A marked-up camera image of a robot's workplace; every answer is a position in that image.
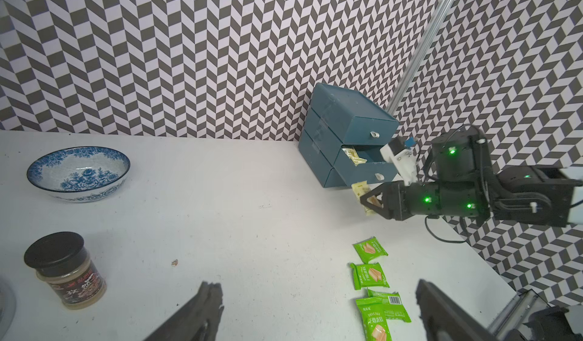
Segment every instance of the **green snack packet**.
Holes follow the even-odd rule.
[[[389,287],[383,269],[379,263],[355,265],[350,263],[352,277],[354,278],[354,289],[362,287]]]
[[[383,316],[383,303],[380,298],[356,300],[356,307],[363,317],[366,341],[391,341],[387,320]]]
[[[368,289],[368,296],[383,299],[383,311],[387,319],[400,319],[411,322],[398,293],[381,293]]]
[[[369,238],[368,240],[364,240],[363,242],[354,244],[353,246],[365,264],[368,264],[370,260],[376,259],[377,257],[388,255],[381,244],[378,243],[376,237]]]

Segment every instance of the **chevron patterned wall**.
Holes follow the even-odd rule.
[[[456,0],[399,109],[401,134],[427,143],[473,123],[495,170],[582,165],[582,17],[583,0]],[[470,245],[515,289],[583,302],[583,226],[468,226]]]
[[[0,129],[298,139],[317,82],[386,104],[438,0],[1,0]]]

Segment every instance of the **open drawer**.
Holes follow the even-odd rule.
[[[345,145],[355,148],[358,155],[367,162],[354,165],[354,162],[343,150],[338,152],[334,161],[334,169],[347,185],[367,181],[371,183],[390,182],[397,175],[397,168],[391,162],[385,162],[381,155],[382,146],[357,146]]]

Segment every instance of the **teal drawer cabinet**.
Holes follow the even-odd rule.
[[[395,166],[380,148],[399,123],[360,92],[318,83],[304,122],[300,152],[324,187],[391,181]],[[367,162],[354,165],[343,147],[355,148]]]

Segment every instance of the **white table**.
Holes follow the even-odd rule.
[[[83,145],[131,159],[113,197],[66,203],[27,182],[38,157]],[[420,278],[483,325],[514,295],[469,245],[431,237],[422,216],[367,217],[351,190],[322,188],[297,143],[0,131],[0,168],[0,276],[17,301],[7,341],[142,340],[202,281],[223,288],[218,340],[364,340],[354,305],[364,292],[347,264],[360,263],[352,244],[373,235],[389,253],[385,291],[399,291],[413,319],[389,321],[396,341],[425,339]],[[459,238],[444,221],[430,225]],[[57,231],[83,235],[107,279],[86,309],[62,307],[23,262],[30,244]]]

